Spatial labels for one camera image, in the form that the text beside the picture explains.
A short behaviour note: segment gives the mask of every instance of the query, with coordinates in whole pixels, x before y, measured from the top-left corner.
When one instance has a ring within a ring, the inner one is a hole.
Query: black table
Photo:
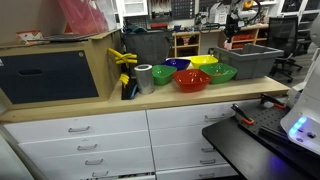
[[[281,159],[241,130],[233,118],[204,128],[202,135],[246,179],[310,179],[308,174]]]

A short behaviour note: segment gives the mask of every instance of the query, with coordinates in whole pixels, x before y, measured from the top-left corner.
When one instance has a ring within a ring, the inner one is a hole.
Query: blue bowl
[[[168,59],[165,62],[162,63],[162,65],[165,66],[173,66],[177,68],[177,71],[180,70],[186,70],[190,64],[190,60],[189,59]]]

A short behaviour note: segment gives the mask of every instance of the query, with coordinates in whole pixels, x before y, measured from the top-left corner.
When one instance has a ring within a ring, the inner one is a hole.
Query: black chair
[[[298,71],[302,66],[297,65],[293,56],[297,55],[296,52],[300,51],[305,41],[298,42],[298,17],[284,17],[284,18],[269,18],[269,33],[267,38],[267,46],[284,51],[284,56],[276,58],[274,66],[270,75],[274,76],[276,73],[282,74],[289,79],[291,83],[292,71],[285,69],[286,65],[298,67]]]

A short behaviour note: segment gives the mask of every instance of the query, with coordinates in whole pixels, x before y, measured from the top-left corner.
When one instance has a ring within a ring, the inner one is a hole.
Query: red bowl
[[[199,69],[188,69],[173,73],[173,78],[183,92],[203,90],[211,81],[211,76]]]

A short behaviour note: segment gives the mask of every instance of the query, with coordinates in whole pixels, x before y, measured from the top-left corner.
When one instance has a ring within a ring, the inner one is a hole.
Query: plastic bowl
[[[168,84],[172,79],[172,74],[177,68],[172,66],[155,65],[152,66],[152,76],[155,85],[163,86]]]
[[[221,84],[228,82],[238,72],[236,68],[223,63],[201,65],[200,70],[212,77],[210,84]]]
[[[162,63],[165,66],[173,66],[176,67],[178,71],[185,70],[190,65],[189,59],[168,59]]]
[[[173,73],[173,78],[183,92],[203,90],[211,81],[211,77],[199,69],[188,69]]]
[[[218,62],[218,59],[216,59],[215,57],[210,56],[210,55],[192,56],[192,57],[190,57],[190,60],[192,62],[192,66],[195,69],[199,69],[199,66],[204,65],[204,64],[213,64],[213,63]]]

